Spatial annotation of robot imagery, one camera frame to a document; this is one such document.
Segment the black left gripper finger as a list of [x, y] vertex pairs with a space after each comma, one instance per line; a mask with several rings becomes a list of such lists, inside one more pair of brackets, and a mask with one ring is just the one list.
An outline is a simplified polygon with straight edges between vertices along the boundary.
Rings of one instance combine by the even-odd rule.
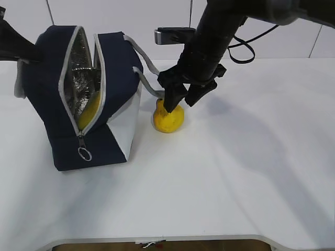
[[43, 54], [39, 48], [21, 36], [6, 20], [1, 19], [1, 50], [25, 51], [29, 57], [22, 60], [40, 62]]
[[26, 59], [29, 54], [25, 51], [10, 51], [10, 50], [0, 50], [1, 61], [18, 61], [19, 59]]

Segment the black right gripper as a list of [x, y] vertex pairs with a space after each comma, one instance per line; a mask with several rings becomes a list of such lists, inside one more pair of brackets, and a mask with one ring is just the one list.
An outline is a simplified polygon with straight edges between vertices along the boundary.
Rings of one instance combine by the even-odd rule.
[[[227, 70], [220, 64], [226, 50], [225, 44], [186, 44], [177, 65], [159, 73], [158, 82], [165, 88], [163, 106], [168, 113], [171, 113], [183, 98], [192, 107], [217, 88], [214, 79], [223, 77]], [[191, 84], [188, 93], [183, 83]]]

